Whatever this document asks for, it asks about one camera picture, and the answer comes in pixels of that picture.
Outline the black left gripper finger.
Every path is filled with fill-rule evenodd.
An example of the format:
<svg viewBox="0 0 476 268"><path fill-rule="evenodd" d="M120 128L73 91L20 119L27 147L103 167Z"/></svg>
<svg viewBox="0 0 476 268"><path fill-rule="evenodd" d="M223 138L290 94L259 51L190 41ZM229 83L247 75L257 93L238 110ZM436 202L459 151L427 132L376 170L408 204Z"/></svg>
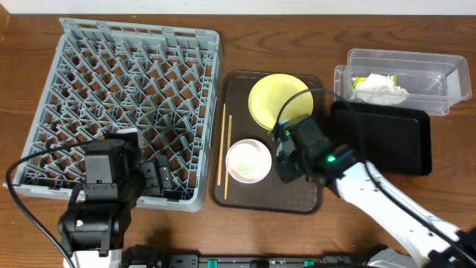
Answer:
<svg viewBox="0 0 476 268"><path fill-rule="evenodd" d="M169 162L166 156L157 156L156 159L156 175L161 189L170 189L172 187L172 175Z"/></svg>
<svg viewBox="0 0 476 268"><path fill-rule="evenodd" d="M157 178L155 165L152 162L143 162L141 163L141 171L146 180L142 195L147 197L158 196L161 193L161 186Z"/></svg>

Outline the pink bowl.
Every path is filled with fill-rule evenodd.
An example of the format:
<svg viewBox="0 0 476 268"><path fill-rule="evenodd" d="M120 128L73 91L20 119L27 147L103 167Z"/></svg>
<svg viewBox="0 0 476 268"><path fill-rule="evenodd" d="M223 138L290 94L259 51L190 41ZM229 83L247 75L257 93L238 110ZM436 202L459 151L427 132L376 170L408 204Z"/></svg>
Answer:
<svg viewBox="0 0 476 268"><path fill-rule="evenodd" d="M271 170L271 151L261 141L243 139L230 148L229 174L238 182L254 184L263 180Z"/></svg>

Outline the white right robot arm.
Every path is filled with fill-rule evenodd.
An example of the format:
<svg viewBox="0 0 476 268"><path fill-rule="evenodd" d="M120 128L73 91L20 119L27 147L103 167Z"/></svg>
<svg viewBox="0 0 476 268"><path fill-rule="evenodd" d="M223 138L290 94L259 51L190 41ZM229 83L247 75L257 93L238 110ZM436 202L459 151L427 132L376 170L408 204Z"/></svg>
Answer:
<svg viewBox="0 0 476 268"><path fill-rule="evenodd" d="M418 267L475 266L475 231L465 232L424 209L353 148L333 144L312 117L277 120L271 136L280 143L276 168L284 182L303 176L331 188L397 240Z"/></svg>

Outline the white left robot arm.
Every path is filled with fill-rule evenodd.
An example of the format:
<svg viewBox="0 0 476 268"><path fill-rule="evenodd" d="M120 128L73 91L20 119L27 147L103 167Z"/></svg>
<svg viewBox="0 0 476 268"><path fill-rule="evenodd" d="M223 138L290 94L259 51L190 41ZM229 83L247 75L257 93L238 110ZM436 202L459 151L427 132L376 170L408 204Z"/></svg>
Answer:
<svg viewBox="0 0 476 268"><path fill-rule="evenodd" d="M165 156L144 161L137 128L107 133L88 144L86 176L71 193L59 219L64 262L76 267L159 267L160 255L144 246L123 251L131 210L149 191L170 181Z"/></svg>

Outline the white tissue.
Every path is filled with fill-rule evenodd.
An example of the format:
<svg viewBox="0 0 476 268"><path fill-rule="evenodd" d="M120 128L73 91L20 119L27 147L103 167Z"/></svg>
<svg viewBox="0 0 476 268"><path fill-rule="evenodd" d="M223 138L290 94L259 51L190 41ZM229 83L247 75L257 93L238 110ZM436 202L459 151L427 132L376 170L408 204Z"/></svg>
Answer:
<svg viewBox="0 0 476 268"><path fill-rule="evenodd" d="M353 88L353 98L383 106L400 104L409 94L406 89L397 85L396 75L370 74L364 82Z"/></svg>

